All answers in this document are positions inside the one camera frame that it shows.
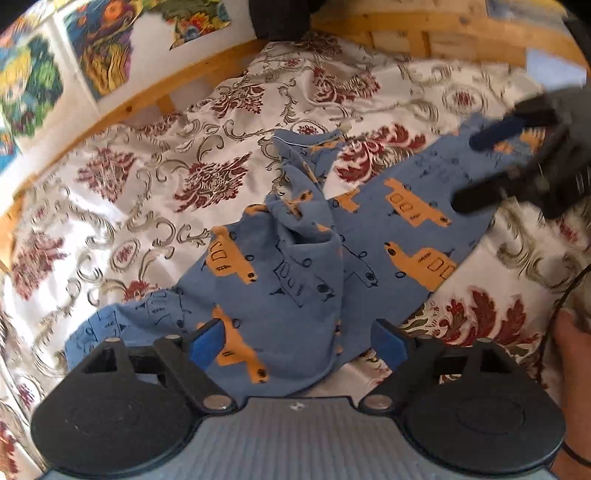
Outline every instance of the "anime poster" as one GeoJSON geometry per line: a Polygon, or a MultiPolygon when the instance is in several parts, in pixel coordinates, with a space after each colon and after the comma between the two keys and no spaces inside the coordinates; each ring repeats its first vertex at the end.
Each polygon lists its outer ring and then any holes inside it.
{"type": "Polygon", "coordinates": [[[142,0],[95,0],[64,19],[95,99],[108,95],[129,79],[131,31],[142,10],[142,0]]]}
{"type": "Polygon", "coordinates": [[[41,35],[0,62],[0,105],[13,136],[33,137],[64,92],[49,42],[41,35]]]}
{"type": "Polygon", "coordinates": [[[174,24],[171,49],[230,24],[226,7],[220,0],[165,0],[152,11],[162,13],[168,23],[174,24]]]}
{"type": "Polygon", "coordinates": [[[10,165],[18,153],[14,137],[0,115],[0,173],[10,165]]]}

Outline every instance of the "white floral fabric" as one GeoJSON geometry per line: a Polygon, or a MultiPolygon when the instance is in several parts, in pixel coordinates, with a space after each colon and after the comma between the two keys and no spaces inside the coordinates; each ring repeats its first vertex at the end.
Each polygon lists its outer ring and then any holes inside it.
{"type": "MultiPolygon", "coordinates": [[[[28,422],[66,374],[64,341],[82,321],[100,306],[172,286],[205,252],[213,226],[288,189],[275,129],[345,132],[325,184],[333,197],[470,114],[499,117],[537,92],[523,71],[504,65],[408,61],[312,34],[269,44],[242,76],[185,112],[87,139],[31,189],[16,232],[0,310],[0,470],[28,480],[43,467],[28,422]]],[[[524,138],[534,145],[541,135],[524,138]]],[[[588,224],[573,222],[545,224],[534,209],[507,203],[408,330],[462,345],[490,336],[531,362],[554,300],[584,264],[588,224]]],[[[312,394],[358,400],[388,373],[368,352],[312,394]]]]}

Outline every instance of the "metal screw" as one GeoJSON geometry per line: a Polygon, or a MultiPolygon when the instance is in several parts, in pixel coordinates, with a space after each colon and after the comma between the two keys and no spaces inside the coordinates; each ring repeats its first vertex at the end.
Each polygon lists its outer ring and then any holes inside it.
{"type": "Polygon", "coordinates": [[[227,410],[232,405],[232,399],[225,395],[209,395],[203,400],[208,410],[227,410]]]}
{"type": "Polygon", "coordinates": [[[386,395],[370,395],[363,403],[371,410],[387,410],[392,406],[392,399],[386,395]]]}

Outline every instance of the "wall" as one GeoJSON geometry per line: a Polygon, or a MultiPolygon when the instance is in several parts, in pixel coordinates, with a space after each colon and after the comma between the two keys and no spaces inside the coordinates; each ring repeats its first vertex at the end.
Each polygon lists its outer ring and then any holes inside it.
{"type": "Polygon", "coordinates": [[[67,38],[63,18],[85,0],[77,1],[45,22],[36,33],[50,40],[64,83],[64,93],[47,115],[33,139],[19,139],[22,153],[0,175],[0,212],[12,203],[12,194],[33,173],[43,170],[79,135],[101,117],[153,83],[217,52],[255,38],[248,0],[223,0],[231,24],[170,50],[174,26],[158,13],[144,13],[133,28],[134,48],[129,80],[123,86],[95,102],[79,70],[76,56],[67,38]]]}

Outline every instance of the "wooden bed frame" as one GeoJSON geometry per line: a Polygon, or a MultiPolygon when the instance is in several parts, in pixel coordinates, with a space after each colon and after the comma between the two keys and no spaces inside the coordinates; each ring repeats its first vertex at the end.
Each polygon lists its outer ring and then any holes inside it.
{"type": "MultiPolygon", "coordinates": [[[[316,17],[313,18],[312,27],[379,50],[409,53],[411,57],[418,59],[449,56],[434,40],[442,34],[454,35],[457,42],[467,44],[469,50],[462,59],[475,62],[500,62],[524,67],[526,50],[536,48],[581,65],[587,72],[591,72],[572,38],[534,24],[453,13],[413,11],[364,14],[338,20],[316,17]]],[[[265,42],[261,40],[237,45],[152,85],[104,116],[76,138],[43,171],[27,179],[14,194],[14,202],[9,211],[0,218],[0,269],[4,272],[10,270],[14,246],[12,231],[20,219],[24,192],[67,152],[87,137],[128,119],[149,105],[157,105],[163,115],[171,113],[175,107],[169,93],[196,79],[204,79],[212,89],[215,88],[221,81],[242,71],[245,59],[258,54],[264,45],[265,42]]]]}

